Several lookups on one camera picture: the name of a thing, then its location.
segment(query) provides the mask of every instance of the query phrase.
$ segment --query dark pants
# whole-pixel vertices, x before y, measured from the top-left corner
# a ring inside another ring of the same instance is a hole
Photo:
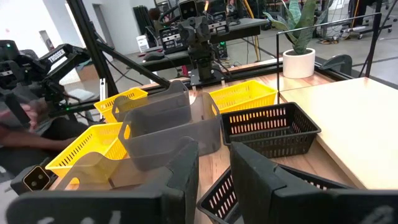
[[[87,129],[85,124],[65,118],[56,118],[43,134],[43,138],[66,140],[78,137]],[[60,152],[32,148],[0,147],[0,166],[17,176],[26,167],[37,165],[44,159],[55,158]]]

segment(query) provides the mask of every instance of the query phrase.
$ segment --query yellow plastic basket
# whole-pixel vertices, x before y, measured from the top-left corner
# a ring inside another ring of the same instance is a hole
[[[227,113],[273,105],[277,92],[269,86],[250,80],[222,90],[212,91],[210,96],[215,101],[220,113]]]
[[[145,97],[147,95],[148,93],[145,92],[144,90],[141,90],[140,88],[132,88],[131,90],[119,93],[117,95],[107,98],[106,100],[97,102],[94,104],[94,106],[105,117],[107,123],[115,123],[117,121],[112,114],[112,107],[114,104],[114,100],[118,96],[126,96],[131,100],[136,100]]]
[[[89,127],[45,168],[64,177],[75,162],[89,152],[101,153],[108,159],[123,159],[127,152],[118,139],[121,126],[122,122]]]

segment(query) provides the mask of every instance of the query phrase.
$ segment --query person's arm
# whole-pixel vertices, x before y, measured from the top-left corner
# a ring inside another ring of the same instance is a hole
[[[64,150],[73,140],[55,141],[34,133],[11,131],[0,126],[0,145],[7,147],[31,147],[37,149]]]

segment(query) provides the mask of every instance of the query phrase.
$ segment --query gray plastic bin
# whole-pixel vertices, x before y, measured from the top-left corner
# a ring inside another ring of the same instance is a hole
[[[190,120],[184,123],[188,114]],[[158,127],[167,129],[146,132],[159,129]],[[216,152],[220,148],[220,112],[208,93],[197,96],[190,106],[166,111],[157,116],[145,114],[144,107],[134,109],[126,116],[119,133],[121,143],[140,170],[151,169],[153,161],[169,160],[175,154],[170,149],[178,148],[178,142],[185,136],[198,141],[200,156]]]
[[[119,96],[114,101],[112,114],[118,122],[123,122],[131,110],[149,105],[151,106],[146,110],[152,113],[187,106],[189,105],[188,88],[180,80],[174,80],[167,90],[147,97],[130,100],[126,96]]]

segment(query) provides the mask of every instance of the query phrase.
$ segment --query concrete floor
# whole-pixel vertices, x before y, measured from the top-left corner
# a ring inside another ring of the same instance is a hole
[[[346,7],[343,9],[338,9],[333,16],[333,11],[330,12],[329,21],[336,21],[339,19],[346,18]],[[368,8],[367,14],[373,12],[373,9]],[[383,14],[387,14],[387,11],[383,8]],[[392,15],[398,15],[398,7],[393,10]],[[392,23],[392,19],[396,18],[395,16],[391,17],[389,23]],[[393,31],[391,33],[387,33],[387,30],[382,31],[379,40],[377,41],[376,50],[374,53],[374,63],[371,69],[371,76],[384,80],[386,82],[393,83],[398,85],[398,76],[396,75],[396,70],[398,68],[398,31],[397,31],[397,23],[393,24]],[[340,27],[334,27],[334,30],[340,30]],[[270,52],[275,55],[276,45],[275,45],[275,35],[277,30],[267,30],[261,31],[261,35],[259,36],[260,47],[265,51]],[[329,29],[328,34],[333,35],[335,31]],[[364,34],[361,40],[357,40],[356,36],[353,34],[353,38],[350,40],[342,40],[339,44],[333,45],[322,45],[318,44],[317,39],[311,40],[308,47],[311,47],[316,50],[317,57],[321,57],[324,59],[328,59],[334,55],[338,54],[348,54],[353,58],[353,65],[361,64],[365,61],[369,53],[372,33]],[[257,60],[256,54],[254,52],[254,47],[248,45],[248,43],[242,39],[232,40],[227,42],[228,46],[228,54],[230,57],[230,64],[242,64],[245,65],[247,63],[253,63]],[[280,52],[291,49],[291,43],[284,37],[280,37]],[[128,57],[135,57],[136,54],[128,55]],[[261,52],[261,59],[267,60],[272,59],[273,57],[268,55],[267,53]],[[119,68],[122,72],[126,72],[126,66],[118,61],[113,61],[115,66]],[[360,71],[362,66],[354,66],[355,70]],[[120,77],[120,74],[112,67],[109,67],[111,73],[115,80]],[[148,84],[150,81],[138,74],[134,70],[130,70],[127,76],[136,79],[137,81]],[[165,77],[167,79],[175,78],[177,76],[177,72],[174,68],[159,71],[158,75],[161,77]],[[139,86],[139,84],[134,83],[125,78],[120,79],[117,82],[117,87],[119,92],[126,91],[132,87]],[[98,80],[90,80],[87,82],[79,82],[73,83],[65,86],[67,90],[73,90],[76,88],[82,88],[88,91],[93,92],[98,96],[99,94],[99,81]],[[10,200],[16,197],[13,191],[8,191],[8,193],[4,193],[6,189],[8,189],[9,182],[5,182],[0,184],[0,223],[5,223],[4,220],[4,211],[7,207],[7,204]]]

